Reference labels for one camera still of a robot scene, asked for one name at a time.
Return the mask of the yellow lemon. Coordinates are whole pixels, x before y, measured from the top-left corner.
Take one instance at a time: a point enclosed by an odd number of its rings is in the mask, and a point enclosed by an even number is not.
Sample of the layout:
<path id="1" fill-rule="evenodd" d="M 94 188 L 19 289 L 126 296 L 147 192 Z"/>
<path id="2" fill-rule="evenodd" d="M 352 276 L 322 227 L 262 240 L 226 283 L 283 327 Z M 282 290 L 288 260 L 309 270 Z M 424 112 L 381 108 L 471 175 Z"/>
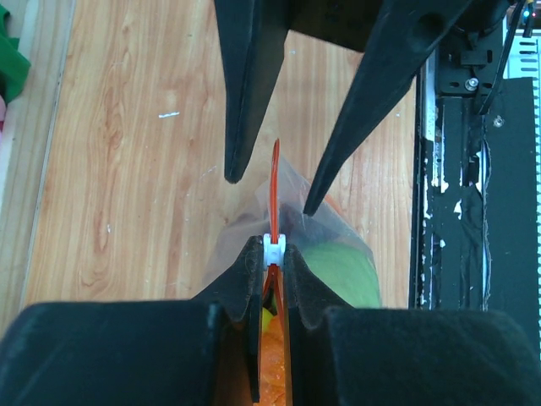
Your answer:
<path id="1" fill-rule="evenodd" d="M 270 310 L 262 309 L 262 332 L 266 333 L 271 330 L 275 324 L 280 324 L 278 316 L 274 315 Z"/>

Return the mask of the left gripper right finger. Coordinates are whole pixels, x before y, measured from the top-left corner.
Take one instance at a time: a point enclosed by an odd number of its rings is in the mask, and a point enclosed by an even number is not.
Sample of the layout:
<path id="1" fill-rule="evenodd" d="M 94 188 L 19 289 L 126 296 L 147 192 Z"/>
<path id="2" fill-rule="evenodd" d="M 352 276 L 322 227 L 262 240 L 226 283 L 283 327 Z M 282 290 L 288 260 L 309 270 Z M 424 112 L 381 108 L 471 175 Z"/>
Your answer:
<path id="1" fill-rule="evenodd" d="M 284 259 L 290 405 L 537 405 L 540 362 L 506 314 L 357 309 Z"/>

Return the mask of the green apple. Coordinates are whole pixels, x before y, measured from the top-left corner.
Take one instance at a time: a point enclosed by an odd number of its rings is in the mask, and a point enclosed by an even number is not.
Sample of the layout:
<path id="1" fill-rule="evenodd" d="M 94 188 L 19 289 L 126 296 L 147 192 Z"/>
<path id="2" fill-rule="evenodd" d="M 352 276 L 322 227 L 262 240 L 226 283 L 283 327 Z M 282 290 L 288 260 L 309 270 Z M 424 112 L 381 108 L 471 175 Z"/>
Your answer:
<path id="1" fill-rule="evenodd" d="M 362 250 L 327 242 L 305 249 L 303 258 L 311 272 L 351 306 L 382 306 L 377 271 Z"/>

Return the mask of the clear zip top bag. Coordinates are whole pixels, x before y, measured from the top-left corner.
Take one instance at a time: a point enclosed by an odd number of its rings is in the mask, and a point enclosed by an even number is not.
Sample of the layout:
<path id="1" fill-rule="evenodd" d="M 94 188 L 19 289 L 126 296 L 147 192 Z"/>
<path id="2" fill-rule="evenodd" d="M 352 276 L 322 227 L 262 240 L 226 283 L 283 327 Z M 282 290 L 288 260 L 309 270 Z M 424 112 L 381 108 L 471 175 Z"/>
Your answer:
<path id="1" fill-rule="evenodd" d="M 270 179 L 262 184 L 237 219 L 219 234 L 207 265 L 212 284 L 232 265 L 246 240 L 262 236 L 268 244 L 294 244 L 309 270 L 330 290 L 356 308 L 382 306 L 380 285 L 371 250 L 325 200 L 314 217 L 302 213 L 307 180 L 273 147 Z M 261 405 L 286 402 L 285 353 L 282 331 L 282 274 L 263 273 Z"/>

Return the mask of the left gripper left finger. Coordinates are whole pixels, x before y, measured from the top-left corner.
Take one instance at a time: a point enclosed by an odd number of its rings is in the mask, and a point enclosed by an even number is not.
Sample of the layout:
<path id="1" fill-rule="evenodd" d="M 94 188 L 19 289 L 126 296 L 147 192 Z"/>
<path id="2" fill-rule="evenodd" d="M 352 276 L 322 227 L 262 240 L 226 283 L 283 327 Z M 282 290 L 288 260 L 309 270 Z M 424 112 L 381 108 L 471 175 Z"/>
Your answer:
<path id="1" fill-rule="evenodd" d="M 192 299 L 33 304 L 1 341 L 4 405 L 250 405 L 263 244 Z"/>

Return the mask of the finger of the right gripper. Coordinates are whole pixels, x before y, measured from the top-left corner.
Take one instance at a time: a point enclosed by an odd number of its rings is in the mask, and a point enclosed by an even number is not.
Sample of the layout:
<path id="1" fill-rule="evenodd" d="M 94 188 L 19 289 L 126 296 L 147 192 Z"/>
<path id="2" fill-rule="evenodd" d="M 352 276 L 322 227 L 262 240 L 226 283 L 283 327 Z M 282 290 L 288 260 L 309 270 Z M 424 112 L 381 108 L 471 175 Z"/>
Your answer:
<path id="1" fill-rule="evenodd" d="M 384 1 L 309 190 L 313 215 L 344 162 L 410 89 L 469 1 Z"/>
<path id="2" fill-rule="evenodd" d="M 226 86 L 224 177 L 238 183 L 249 164 L 284 60 L 289 2 L 215 1 Z"/>

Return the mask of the orange pumpkin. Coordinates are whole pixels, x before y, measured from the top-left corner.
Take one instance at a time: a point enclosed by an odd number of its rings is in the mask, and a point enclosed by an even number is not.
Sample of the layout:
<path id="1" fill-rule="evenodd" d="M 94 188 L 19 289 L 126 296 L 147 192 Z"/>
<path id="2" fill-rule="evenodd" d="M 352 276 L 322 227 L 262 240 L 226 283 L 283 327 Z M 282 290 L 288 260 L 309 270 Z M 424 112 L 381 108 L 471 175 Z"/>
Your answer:
<path id="1" fill-rule="evenodd" d="M 281 323 L 261 336 L 260 401 L 258 405 L 286 402 L 284 336 Z"/>

